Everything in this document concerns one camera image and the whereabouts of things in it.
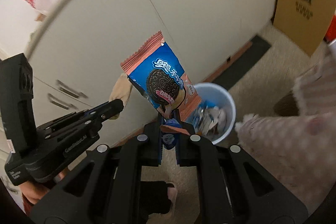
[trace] beige cloth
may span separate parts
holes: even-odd
[[[293,93],[301,116],[247,115],[236,130],[241,146],[311,214],[336,181],[336,62],[328,49]]]
[[[122,73],[113,87],[109,102],[115,99],[120,99],[122,100],[124,107],[126,107],[131,95],[132,87],[133,85],[128,80],[127,74]],[[117,119],[118,117],[119,114],[113,116],[111,119]]]

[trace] silver screw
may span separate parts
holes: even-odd
[[[191,135],[190,136],[190,139],[193,141],[193,142],[198,142],[201,140],[201,137],[199,135]]]
[[[144,142],[145,140],[148,139],[148,137],[145,134],[140,134],[140,135],[137,136],[137,139],[138,139],[139,142]]]
[[[233,153],[239,153],[240,152],[240,147],[238,145],[232,145],[230,147],[230,150],[233,152]]]
[[[108,150],[108,146],[106,144],[101,144],[100,146],[97,147],[97,151],[100,153],[104,153],[105,151]]]

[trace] black mechanical arm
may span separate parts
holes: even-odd
[[[123,110],[121,100],[35,127],[32,69],[23,54],[0,63],[0,108],[12,153],[5,165],[14,185],[46,182],[99,139],[102,122]],[[241,147],[214,146],[173,116],[190,136],[175,135],[177,164],[195,166],[203,224],[301,224],[306,207]],[[164,118],[125,145],[99,145],[32,209],[30,219],[6,200],[5,219],[36,224],[136,224],[142,166],[159,166]]]

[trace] pink label on wrapper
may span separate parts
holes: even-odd
[[[165,99],[169,104],[174,102],[174,98],[171,97],[167,92],[164,92],[163,90],[156,90],[155,92],[158,96]]]

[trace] trash can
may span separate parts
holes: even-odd
[[[199,83],[196,84],[195,89],[198,95],[202,98],[202,101],[209,101],[214,103],[219,108],[223,108],[226,111],[226,125],[223,132],[219,132],[218,138],[212,140],[213,144],[217,144],[224,140],[233,129],[236,120],[236,105],[229,94],[229,92],[220,85],[213,83]]]

